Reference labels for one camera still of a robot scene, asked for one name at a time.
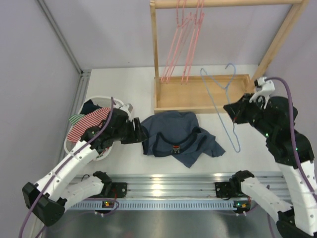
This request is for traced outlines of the blue tank top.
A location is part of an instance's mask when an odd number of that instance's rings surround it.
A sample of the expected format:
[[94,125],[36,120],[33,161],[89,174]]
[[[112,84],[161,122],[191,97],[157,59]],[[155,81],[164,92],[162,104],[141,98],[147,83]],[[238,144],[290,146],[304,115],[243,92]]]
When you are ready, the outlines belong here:
[[210,157],[225,153],[216,137],[200,127],[193,112],[155,114],[142,121],[141,128],[148,138],[142,142],[144,155],[173,156],[187,168],[203,153]]

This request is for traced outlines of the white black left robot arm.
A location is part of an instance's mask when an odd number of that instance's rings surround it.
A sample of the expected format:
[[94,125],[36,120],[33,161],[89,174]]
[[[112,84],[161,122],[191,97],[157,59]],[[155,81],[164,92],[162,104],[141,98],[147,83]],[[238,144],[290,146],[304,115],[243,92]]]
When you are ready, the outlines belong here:
[[97,171],[91,178],[70,184],[86,165],[116,141],[134,144],[147,139],[139,118],[130,119],[126,111],[116,108],[104,120],[85,126],[79,135],[73,149],[54,169],[22,188],[26,207],[47,227],[76,203],[95,195],[110,195],[112,180],[105,172]]

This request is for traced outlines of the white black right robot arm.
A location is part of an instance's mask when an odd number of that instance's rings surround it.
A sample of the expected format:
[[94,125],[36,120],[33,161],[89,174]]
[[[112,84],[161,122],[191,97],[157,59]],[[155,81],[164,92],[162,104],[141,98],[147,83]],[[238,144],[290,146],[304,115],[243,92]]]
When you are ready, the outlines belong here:
[[315,238],[314,154],[309,140],[294,128],[298,111],[285,97],[272,97],[262,106],[258,101],[251,102],[251,96],[245,94],[223,108],[234,123],[248,123],[265,137],[265,145],[286,180],[292,202],[282,201],[248,170],[238,171],[229,179],[232,194],[252,198],[274,220],[282,237]]

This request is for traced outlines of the white perforated laundry basket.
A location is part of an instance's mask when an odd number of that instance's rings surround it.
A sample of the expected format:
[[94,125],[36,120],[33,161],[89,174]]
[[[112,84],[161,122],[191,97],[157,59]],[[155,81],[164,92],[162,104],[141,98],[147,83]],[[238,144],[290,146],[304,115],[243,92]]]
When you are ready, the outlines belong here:
[[[119,107],[124,105],[124,103],[122,101],[120,101],[116,98],[112,99],[110,97],[92,97],[90,99],[93,101],[93,103],[95,105],[99,105],[102,108],[110,108],[110,113],[109,113],[110,117],[111,117],[113,109],[119,109]],[[133,131],[134,131],[135,130],[134,121],[132,120],[131,117],[129,117],[129,120],[131,120],[133,123]],[[106,123],[103,128],[100,128],[100,126],[93,126],[91,128],[88,128],[85,131],[85,133],[81,136],[81,139],[78,140],[77,142],[84,141],[84,143],[87,143],[90,139],[94,138],[97,134],[100,136],[101,133],[103,132],[103,130],[106,128],[107,124],[108,123]],[[76,146],[76,143],[68,141],[67,137],[66,137],[65,142],[64,142],[64,149],[68,155],[73,155],[81,147],[81,145]],[[111,153],[112,148],[113,148],[113,144],[112,145],[101,145],[101,143],[99,141],[99,137],[97,139],[95,139],[90,144],[90,146],[92,148],[95,148],[97,150],[98,154],[92,160],[93,161],[100,161],[100,160],[103,160],[106,157],[108,157]]]

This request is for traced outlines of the red white striped garment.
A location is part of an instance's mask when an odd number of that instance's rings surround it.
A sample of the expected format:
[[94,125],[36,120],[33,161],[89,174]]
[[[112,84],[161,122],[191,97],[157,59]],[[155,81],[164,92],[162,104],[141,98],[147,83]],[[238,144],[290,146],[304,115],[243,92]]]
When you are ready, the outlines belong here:
[[85,115],[75,125],[72,125],[72,128],[67,135],[67,140],[76,143],[81,139],[81,136],[88,128],[99,126],[103,120],[107,119],[109,113],[110,108],[101,108],[88,115]]

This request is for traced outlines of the dark navy garment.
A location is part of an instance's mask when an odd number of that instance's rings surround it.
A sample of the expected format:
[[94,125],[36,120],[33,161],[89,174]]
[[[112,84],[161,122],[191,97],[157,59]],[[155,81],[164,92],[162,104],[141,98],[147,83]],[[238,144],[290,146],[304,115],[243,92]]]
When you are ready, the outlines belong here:
[[89,99],[88,101],[86,101],[83,106],[82,106],[82,109],[80,111],[80,114],[83,114],[83,115],[88,115],[98,109],[101,109],[102,107],[100,107],[99,105],[95,105],[93,103],[93,101],[91,99]]

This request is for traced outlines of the green white striped garment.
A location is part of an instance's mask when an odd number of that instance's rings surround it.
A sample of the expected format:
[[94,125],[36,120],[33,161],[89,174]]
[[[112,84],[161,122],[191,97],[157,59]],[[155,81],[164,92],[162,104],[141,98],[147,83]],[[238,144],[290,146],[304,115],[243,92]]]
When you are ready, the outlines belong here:
[[70,118],[69,118],[69,122],[71,123],[71,125],[75,125],[78,121],[81,120],[81,118],[83,118],[85,115],[84,114],[75,114],[75,115],[72,115]]

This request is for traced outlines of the aluminium corner profile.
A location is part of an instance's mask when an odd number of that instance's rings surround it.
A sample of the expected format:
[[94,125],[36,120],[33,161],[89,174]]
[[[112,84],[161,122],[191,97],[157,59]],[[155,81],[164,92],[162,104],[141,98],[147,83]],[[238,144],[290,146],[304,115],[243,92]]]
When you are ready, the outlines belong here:
[[36,0],[36,3],[38,4],[40,10],[44,14],[45,18],[47,19],[49,25],[51,26],[54,34],[56,35],[57,39],[62,45],[62,48],[64,49],[65,53],[67,54],[68,58],[70,59],[72,65],[76,69],[76,71],[81,75],[83,70],[81,69],[77,59],[75,58],[75,55],[73,54],[66,38],[64,37],[60,27],[58,26],[53,14],[51,13],[49,7],[47,6],[46,2],[44,0]]

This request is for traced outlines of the aluminium mounting rail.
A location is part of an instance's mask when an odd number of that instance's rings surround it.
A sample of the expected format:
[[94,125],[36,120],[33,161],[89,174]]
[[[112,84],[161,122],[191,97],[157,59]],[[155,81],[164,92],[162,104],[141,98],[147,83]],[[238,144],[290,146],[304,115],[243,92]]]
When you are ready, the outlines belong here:
[[232,173],[110,175],[114,182],[127,183],[131,199],[215,199],[216,182],[229,181]]

